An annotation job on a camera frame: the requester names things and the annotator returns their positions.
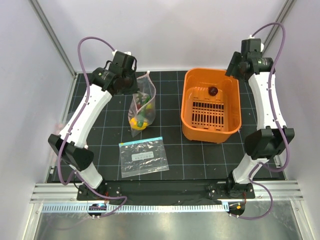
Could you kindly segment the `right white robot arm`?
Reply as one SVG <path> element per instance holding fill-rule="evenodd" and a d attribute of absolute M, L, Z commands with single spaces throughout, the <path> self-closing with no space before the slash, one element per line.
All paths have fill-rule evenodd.
<path fill-rule="evenodd" d="M 250 191 L 252 180 L 260 168 L 282 152 L 289 152 L 289 143 L 295 136 L 282 116 L 276 92 L 275 62 L 263 57 L 261 39 L 249 37 L 241 42 L 241 51 L 234 52 L 226 76 L 249 84 L 257 113 L 257 130 L 245 138 L 243 156 L 230 172 L 225 192 L 230 198 Z"/>

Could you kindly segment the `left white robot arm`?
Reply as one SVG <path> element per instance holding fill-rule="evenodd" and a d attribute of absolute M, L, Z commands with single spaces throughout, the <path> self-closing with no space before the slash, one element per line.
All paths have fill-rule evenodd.
<path fill-rule="evenodd" d="M 73 116 L 59 134 L 51 134 L 48 143 L 57 156 L 78 174 L 90 187 L 94 200 L 106 195 L 103 177 L 93 164 L 94 153 L 85 148 L 88 135 L 100 112 L 115 95 L 138 92 L 135 76 L 137 59 L 130 52 L 114 51 L 108 68 L 98 67 L 88 78 L 88 89 Z"/>

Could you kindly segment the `yellow bell pepper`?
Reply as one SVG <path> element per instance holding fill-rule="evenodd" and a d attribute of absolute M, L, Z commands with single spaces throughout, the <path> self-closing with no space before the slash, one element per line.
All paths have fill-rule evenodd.
<path fill-rule="evenodd" d="M 145 121 L 138 121 L 135 117 L 131 118 L 129 120 L 129 124 L 130 124 L 130 127 L 134 130 L 139 130 L 139 131 L 142 131 L 144 130 L 147 126 L 148 126 L 148 123 L 145 122 Z"/>

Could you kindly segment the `green chili pepper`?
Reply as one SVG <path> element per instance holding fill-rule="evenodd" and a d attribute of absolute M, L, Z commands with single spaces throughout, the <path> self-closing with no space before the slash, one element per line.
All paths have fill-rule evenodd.
<path fill-rule="evenodd" d="M 149 95 L 146 96 L 138 96 L 136 99 L 137 109 L 140 110 L 145 104 L 149 102 L 151 97 Z"/>

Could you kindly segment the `dark purple plum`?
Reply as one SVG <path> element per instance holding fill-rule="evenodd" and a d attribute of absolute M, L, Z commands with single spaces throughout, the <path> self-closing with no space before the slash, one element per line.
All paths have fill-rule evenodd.
<path fill-rule="evenodd" d="M 151 119 L 151 118 L 153 118 L 155 116 L 155 110 L 154 109 L 147 109 L 146 111 L 145 111 L 145 117 L 147 118 L 147 119 Z"/>

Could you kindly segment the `orange plastic basket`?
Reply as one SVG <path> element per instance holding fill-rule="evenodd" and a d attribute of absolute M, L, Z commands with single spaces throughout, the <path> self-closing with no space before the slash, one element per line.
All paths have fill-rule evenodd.
<path fill-rule="evenodd" d="M 242 126 L 239 81 L 225 73 L 193 68 L 185 74 L 180 118 L 188 140 L 223 143 Z M 218 94 L 210 96 L 209 87 Z"/>

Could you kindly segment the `pink zip top bag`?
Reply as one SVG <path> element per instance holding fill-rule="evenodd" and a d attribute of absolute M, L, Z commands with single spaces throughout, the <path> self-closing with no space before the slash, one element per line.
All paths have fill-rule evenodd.
<path fill-rule="evenodd" d="M 156 87 L 150 71 L 137 78 L 138 91 L 132 95 L 128 110 L 131 136 L 134 138 L 150 126 L 156 118 Z"/>

